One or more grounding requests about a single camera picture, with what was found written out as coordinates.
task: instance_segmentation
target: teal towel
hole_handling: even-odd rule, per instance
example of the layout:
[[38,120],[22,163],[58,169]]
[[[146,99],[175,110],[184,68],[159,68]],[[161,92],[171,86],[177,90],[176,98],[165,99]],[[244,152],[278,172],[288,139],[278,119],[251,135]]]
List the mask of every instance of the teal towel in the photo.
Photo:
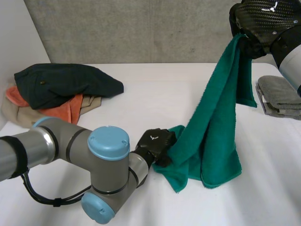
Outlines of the teal towel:
[[187,127],[171,128],[178,138],[168,150],[172,164],[153,165],[176,192],[188,178],[217,187],[241,174],[235,138],[235,105],[257,107],[251,82],[251,59],[240,56],[239,34],[226,47]]

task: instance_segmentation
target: dark green cloth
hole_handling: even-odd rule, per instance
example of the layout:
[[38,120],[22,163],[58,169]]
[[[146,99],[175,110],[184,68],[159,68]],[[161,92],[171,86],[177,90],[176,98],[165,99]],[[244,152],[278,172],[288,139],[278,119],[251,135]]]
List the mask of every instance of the dark green cloth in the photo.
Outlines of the dark green cloth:
[[78,64],[36,64],[15,74],[18,90],[32,109],[53,108],[76,94],[113,97],[123,84],[98,68]]
[[235,106],[257,107],[252,92],[252,60],[240,56],[241,37],[235,36],[226,47],[187,127],[170,129],[178,138],[168,150],[173,163],[166,168],[153,165],[176,192],[186,186],[188,178],[214,188],[241,174],[234,142]]

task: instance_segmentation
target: gray wall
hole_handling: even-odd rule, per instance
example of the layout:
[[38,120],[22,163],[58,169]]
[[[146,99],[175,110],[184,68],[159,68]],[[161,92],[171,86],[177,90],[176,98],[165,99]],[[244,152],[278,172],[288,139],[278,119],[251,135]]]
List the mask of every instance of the gray wall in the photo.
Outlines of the gray wall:
[[[24,0],[52,62],[212,63],[239,0]],[[272,57],[260,62],[272,63]]]

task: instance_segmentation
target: robotic arm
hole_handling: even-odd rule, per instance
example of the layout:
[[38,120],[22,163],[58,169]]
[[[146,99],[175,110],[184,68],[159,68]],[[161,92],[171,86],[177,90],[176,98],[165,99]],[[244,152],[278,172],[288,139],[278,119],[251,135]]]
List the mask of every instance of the robotic arm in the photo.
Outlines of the robotic arm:
[[299,0],[243,0],[230,10],[233,36],[256,59],[272,54],[283,77],[301,96],[301,3]]
[[84,190],[83,196],[55,199],[51,204],[58,207],[81,200],[90,218],[107,224],[133,191],[144,183],[153,162],[161,166],[170,163],[166,153],[175,142],[175,133],[150,129],[130,152],[128,134],[118,127],[90,131],[46,117],[28,132],[0,137],[0,181],[21,176],[31,196],[49,204],[49,199],[33,191],[28,169],[63,159],[88,170],[91,186]]

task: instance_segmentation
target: black cable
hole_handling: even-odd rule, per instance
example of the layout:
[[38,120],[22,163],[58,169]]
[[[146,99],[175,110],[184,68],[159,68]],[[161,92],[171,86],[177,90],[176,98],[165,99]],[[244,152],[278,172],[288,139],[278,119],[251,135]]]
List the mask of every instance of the black cable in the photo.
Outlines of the black cable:
[[29,195],[37,202],[45,205],[53,205],[54,207],[59,207],[61,205],[70,205],[74,204],[81,200],[81,198],[84,196],[84,192],[89,190],[91,186],[86,187],[85,189],[81,190],[80,192],[69,196],[67,198],[56,198],[56,199],[48,199],[44,196],[36,193],[32,187],[32,184],[30,183],[28,171],[21,175],[21,178],[23,180],[23,184],[28,191]]

